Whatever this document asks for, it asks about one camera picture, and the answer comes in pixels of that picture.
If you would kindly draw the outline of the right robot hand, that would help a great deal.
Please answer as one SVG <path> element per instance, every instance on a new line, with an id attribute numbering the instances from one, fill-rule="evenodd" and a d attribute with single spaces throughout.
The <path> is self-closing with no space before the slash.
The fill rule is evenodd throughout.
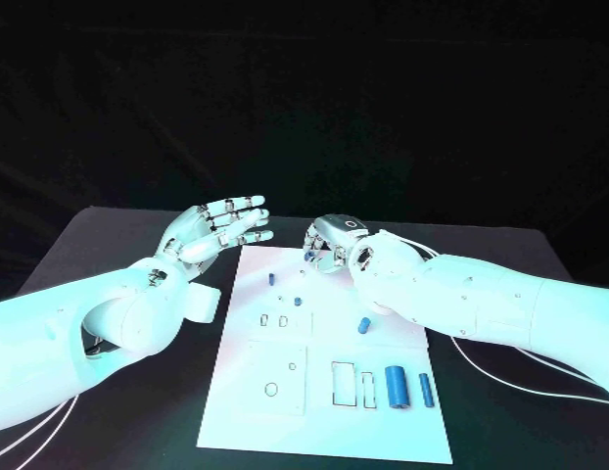
<path id="1" fill-rule="evenodd" d="M 337 272 L 347 267 L 353 248 L 369 235 L 369 228 L 353 216 L 320 216 L 304 234 L 304 261 L 324 274 Z"/>

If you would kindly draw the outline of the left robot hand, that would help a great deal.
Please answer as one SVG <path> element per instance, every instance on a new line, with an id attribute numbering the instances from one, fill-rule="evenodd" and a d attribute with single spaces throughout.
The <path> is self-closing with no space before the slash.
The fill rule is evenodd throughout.
<path id="1" fill-rule="evenodd" d="M 181 270 L 189 281 L 209 269 L 219 254 L 242 245 L 269 241 L 269 222 L 261 195 L 226 198 L 193 206 L 170 223 L 155 258 Z"/>

